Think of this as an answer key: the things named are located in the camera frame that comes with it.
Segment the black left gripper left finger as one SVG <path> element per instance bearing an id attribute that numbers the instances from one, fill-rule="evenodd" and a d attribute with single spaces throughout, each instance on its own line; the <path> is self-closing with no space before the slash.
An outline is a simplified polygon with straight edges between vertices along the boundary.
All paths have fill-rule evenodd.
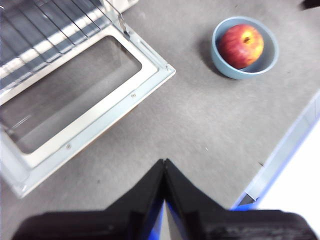
<path id="1" fill-rule="evenodd" d="M 95 211 L 46 212 L 25 219 L 14 240 L 146 240 L 163 197 L 164 160 L 109 207 Z"/>

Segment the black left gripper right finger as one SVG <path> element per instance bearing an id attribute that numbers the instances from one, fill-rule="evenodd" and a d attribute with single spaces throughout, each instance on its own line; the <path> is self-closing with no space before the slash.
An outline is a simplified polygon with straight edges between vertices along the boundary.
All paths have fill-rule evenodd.
<path id="1" fill-rule="evenodd" d="M 300 215 L 281 210 L 228 210 L 164 160 L 165 200 L 186 240 L 315 240 Z"/>

